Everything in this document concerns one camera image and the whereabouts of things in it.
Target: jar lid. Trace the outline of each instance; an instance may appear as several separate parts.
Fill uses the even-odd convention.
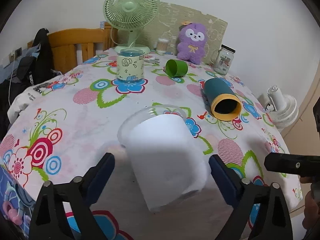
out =
[[[144,52],[141,49],[121,49],[119,55],[124,57],[137,57],[143,55]]]
[[[235,51],[234,49],[229,48],[229,47],[227,47],[226,45],[221,44],[221,47],[224,48],[224,49],[226,49],[226,50],[231,51],[232,53],[236,53],[236,51]]]

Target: power cord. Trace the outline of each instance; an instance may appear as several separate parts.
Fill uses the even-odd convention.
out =
[[[8,101],[9,101],[9,106],[11,107],[11,104],[10,104],[10,87],[11,87],[11,80],[12,80],[12,75],[13,75],[13,70],[14,70],[14,61],[16,59],[16,53],[14,53],[14,56],[13,56],[13,66],[12,66],[12,72],[11,72],[11,78],[10,78],[10,83],[9,83],[9,96],[8,96]]]
[[[116,42],[113,40],[113,37],[112,37],[112,30],[113,30],[113,27],[111,26],[110,37],[111,37],[111,40],[113,41],[113,43],[115,43],[115,44],[117,44],[117,45],[127,45],[127,44],[128,44],[128,43],[122,43],[122,44],[116,43]],[[132,44],[134,44],[134,43],[137,41],[137,39],[139,38],[140,34],[141,34],[141,31],[140,31],[140,33],[137,35],[136,39],[130,44],[129,48],[131,48]]]

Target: white fan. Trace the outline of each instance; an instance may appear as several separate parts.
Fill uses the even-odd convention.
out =
[[[283,129],[293,124],[299,114],[297,100],[293,96],[283,95],[276,85],[268,89],[268,97],[274,108],[269,115],[275,126]]]

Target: table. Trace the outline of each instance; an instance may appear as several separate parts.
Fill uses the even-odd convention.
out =
[[[218,154],[241,178],[260,185],[278,182],[289,209],[294,208],[302,199],[298,177],[268,172],[263,166],[270,151],[289,153],[288,149],[244,83],[231,74],[221,76],[208,65],[189,62],[187,75],[171,78],[164,66],[176,57],[152,54],[160,63],[145,63],[144,79],[135,84],[116,79],[113,49],[57,77],[10,128],[0,145],[4,167],[36,199],[45,180],[69,182],[111,152],[115,170],[100,199],[91,206],[109,239],[214,238],[232,211],[214,180],[200,194],[151,213],[117,140],[120,125],[131,114],[147,106],[171,104],[186,112],[186,125],[206,161]],[[202,88],[210,78],[222,79],[242,102],[241,114],[231,122],[217,120],[208,110]],[[175,113],[169,109],[167,114]],[[252,208],[249,227],[258,208],[258,204]],[[65,210],[76,228],[71,208],[65,205]]]

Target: yellow rim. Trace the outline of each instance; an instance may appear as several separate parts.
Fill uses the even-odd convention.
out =
[[[217,106],[217,104],[225,99],[233,99],[235,101],[237,101],[237,107],[229,114],[219,114],[215,111],[215,108]],[[218,95],[211,103],[211,112],[213,114],[213,116],[221,121],[231,121],[235,118],[237,118],[239,116],[239,114],[241,113],[241,102],[239,100],[239,98],[237,98],[235,95],[232,94],[221,94]]]

